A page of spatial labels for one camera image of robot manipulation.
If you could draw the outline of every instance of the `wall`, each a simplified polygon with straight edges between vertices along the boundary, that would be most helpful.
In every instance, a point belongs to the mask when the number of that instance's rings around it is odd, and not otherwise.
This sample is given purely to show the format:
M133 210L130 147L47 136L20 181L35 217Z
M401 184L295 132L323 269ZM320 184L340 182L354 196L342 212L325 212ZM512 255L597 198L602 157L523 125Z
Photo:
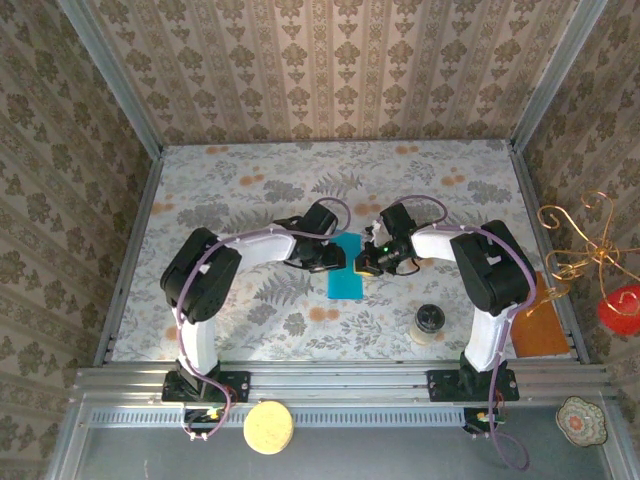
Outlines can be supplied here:
M0 477L46 468L149 168L70 23L0 1Z
M602 231L606 212L585 210L579 195L606 192L616 202L611 239L619 248L640 247L640 2L610 0L525 151L541 203L565 206L590 236ZM562 228L557 247L582 248ZM624 265L636 274L640 255ZM607 289L633 280L606 272ZM596 360L609 370L640 451L640 335L621 337L599 323L597 269L572 292L582 334Z
M88 0L164 144L506 138L577 0Z

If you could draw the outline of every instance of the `patterned wallpaper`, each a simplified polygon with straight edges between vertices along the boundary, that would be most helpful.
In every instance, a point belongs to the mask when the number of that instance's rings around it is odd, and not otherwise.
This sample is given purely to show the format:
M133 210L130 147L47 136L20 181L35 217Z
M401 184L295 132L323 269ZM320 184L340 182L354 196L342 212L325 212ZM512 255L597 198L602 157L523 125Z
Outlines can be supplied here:
M598 189L617 202L612 238L620 248L640 247L640 1L610 0L525 152L538 194L564 205L578 225L601 231L602 210L581 208L579 193ZM557 246L581 245L561 229ZM640 255L626 267L640 271ZM631 284L612 272L609 290ZM596 269L576 285L576 306L587 346L610 364L621 404L640 452L640 335L621 337L595 313L600 298Z
M506 138L577 0L88 0L166 145Z
M39 478L89 365L149 158L71 24L0 1L0 477Z

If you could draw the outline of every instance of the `red ball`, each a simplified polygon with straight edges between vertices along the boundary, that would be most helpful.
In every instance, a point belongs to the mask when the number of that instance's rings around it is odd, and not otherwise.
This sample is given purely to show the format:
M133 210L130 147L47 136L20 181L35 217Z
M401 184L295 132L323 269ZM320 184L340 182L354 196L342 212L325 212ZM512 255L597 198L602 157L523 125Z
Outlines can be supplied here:
M640 285L621 287L607 295L607 300L620 312L634 313L640 302ZM640 331L640 312L635 315L621 315L609 308L604 299L598 304L598 317L604 325L619 335L634 335Z

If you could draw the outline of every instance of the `metal corner post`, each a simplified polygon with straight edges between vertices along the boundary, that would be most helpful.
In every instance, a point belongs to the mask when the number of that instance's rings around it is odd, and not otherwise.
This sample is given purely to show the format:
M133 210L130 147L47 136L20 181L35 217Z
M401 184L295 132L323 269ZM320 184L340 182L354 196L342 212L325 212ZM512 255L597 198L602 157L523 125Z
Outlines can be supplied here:
M576 7L511 135L517 150L524 151L606 5L607 0L581 0Z
M58 438L56 439L56 447L53 450L51 461L49 462L49 468L47 469L47 475L45 478L49 480L62 478L62 469L69 454L69 444L71 443L71 437L76 430L79 412L80 407L78 405L70 406L67 409L67 414L64 418L64 422L60 425L60 431L58 433Z
M125 252L124 260L120 267L120 274L118 275L118 281L116 282L115 290L111 297L111 303L109 304L109 311L107 312L107 318L102 330L102 336L100 337L100 343L98 344L96 356L93 360L93 366L95 367L103 365L109 344L115 340L115 335L118 333L118 329L120 328L122 314L124 313L124 307L127 297L129 296L129 290L133 280L133 273L138 261L138 255L140 254L140 248L142 247L144 232L147 228L149 215L151 214L153 198L155 197L158 184L160 183L162 166L162 160L158 160L151 164L147 183L144 187L144 192L140 200L138 214L136 215L136 220L133 223L133 229L131 230L131 236L129 237L127 251Z
M109 49L85 0L60 0L60 6L131 122L138 139L152 161L158 161L162 148L161 137L147 118L144 107Z
M511 161L513 162L513 168L516 172L516 178L520 184L522 198L524 199L524 205L527 208L529 221L531 222L531 228L533 229L533 235L536 238L538 249L544 257L553 250L553 245L551 244L549 232L544 229L538 221L537 212L540 208L540 203L538 202L538 197L536 196L536 192L533 188L533 183L529 176L529 169L527 168L524 157L516 147L511 151ZM554 268L557 268L557 265L555 265L555 259L553 260L553 263ZM571 300L568 296L564 296L556 300L554 305L558 311L561 321L571 331L576 352L578 353L578 358L582 363L590 363L589 353L587 352L587 347L584 343L584 339L582 338L582 333L580 333L578 319L576 318L575 311L573 310Z
M603 398L605 422L609 438L603 445L604 453L614 479L640 478L640 464L633 449L633 442L627 428L627 422L616 400Z

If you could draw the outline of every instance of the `metal frame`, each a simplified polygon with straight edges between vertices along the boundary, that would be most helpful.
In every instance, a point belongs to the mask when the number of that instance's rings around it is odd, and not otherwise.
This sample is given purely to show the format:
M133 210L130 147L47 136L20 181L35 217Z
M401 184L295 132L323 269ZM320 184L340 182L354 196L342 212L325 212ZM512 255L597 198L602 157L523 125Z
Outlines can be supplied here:
M236 405L225 428L242 428L252 406ZM296 428L463 427L464 407L289 407ZM89 428L180 428L185 410L181 405L154 407L95 407Z
M542 227L538 221L537 212L540 208L540 203L538 202L538 197L536 196L533 188L533 183L531 182L531 177L529 176L529 170L527 169L524 157L516 147L513 147L511 150L511 161L513 162L513 168L516 171L516 178L520 184L520 191L522 192L522 198L524 199L524 204L527 208L527 213L529 214L529 221L531 222L533 235L536 239L536 243L538 244L538 250L540 250L540 253L544 258L544 256L553 250L553 245L551 244L551 238L549 237L548 230ZM555 259L553 260L553 265L554 268L557 268ZM550 283L548 272L545 271L544 273L547 283ZM558 318L560 318L560 321L562 321L565 327L571 332L574 348L578 354L578 359L582 363L589 363L589 353L587 352L587 347L584 343L584 339L582 338L582 333L580 333L578 319L576 318L576 314L573 310L571 300L568 296L564 296L554 301L554 306L558 312Z
M581 365L571 359L512 360L509 365L516 372L521 395L521 400L510 403L509 408L560 406L569 395L611 405L615 397L602 365ZM424 415L442 412L445 408L455 414L460 407L485 406L484 402L442 404L429 401L425 373L457 366L454 361L233 362L226 364L225 369L253 373L248 407L261 400L277 399L303 415L323 411L376 415L390 408ZM151 410L164 413L175 412L176 408L201 408L201 404L162 404L162 382L172 368L171 362L148 362L114 363L79 370L71 399L77 406L67 415L47 478L75 478L89 429L104 428L104 425L92 425L94 411L118 407L149 414ZM633 466L635 459L627 457L628 451L623 448L625 432L619 433L620 427L616 423L621 417L614 414L609 417L610 426L621 441L606 452L608 462L615 465L623 459L625 465ZM144 428L136 424L130 426ZM614 479L633 478L620 476L624 472L618 469Z
M511 135L518 150L524 151L606 5L607 0L582 0L576 7Z
M547 232L538 225L538 208L531 180L522 156L512 152L514 169L541 252L551 248ZM142 244L162 162L154 165L145 187L141 209L136 218L127 261L112 299L101 346L104 351L114 340L131 285L133 270ZM517 359L509 365L516 372L521 400L510 408L560 406L566 397L579 395L602 406L607 415L610 441L603 450L614 480L638 478L640 471L626 424L615 401L615 390L602 365L588 365L588 355L577 328L568 299L557 305L559 314L573 333L575 348L583 364L575 359ZM96 356L102 365L104 356ZM94 412L105 408L126 408L130 412L175 412L176 408L202 407L198 404L163 405L161 388L173 362L110 363L102 368L81 369L72 390L72 408L62 426L48 477L74 478L81 461L89 429L104 428L91 422ZM230 362L224 369L252 372L252 390L248 406L264 399L278 399L301 414L318 411L365 411L376 414L389 409L429 412L443 407L455 409L481 406L484 402L431 403L425 372L431 369L458 368L456 361L428 362ZM131 427L145 428L132 423Z
M109 85L120 108L131 122L138 139L151 159L157 161L160 158L162 148L160 139L162 137L147 118L142 103L129 84L127 76L120 68L113 52L109 49L91 9L84 0L60 0L60 6Z
M158 184L160 183L160 175L162 173L163 165L164 162L162 159L151 164L147 183L145 184L144 192L142 193L142 198L140 200L138 214L136 215L133 228L131 229L131 236L129 237L129 243L127 244L127 251L125 252L122 267L120 267L120 274L118 275L113 296L111 297L111 303L109 304L109 311L107 312L107 318L105 319L100 343L98 344L98 349L93 359L94 367L99 367L105 363L107 353L111 351L113 347L112 344L116 340L116 335L120 328L120 322L122 321L122 314L124 313L124 307L127 303L129 290L131 289L133 273L136 269L136 264L138 263L138 256L140 255L144 232L147 228L149 216L151 215L153 199L156 195Z

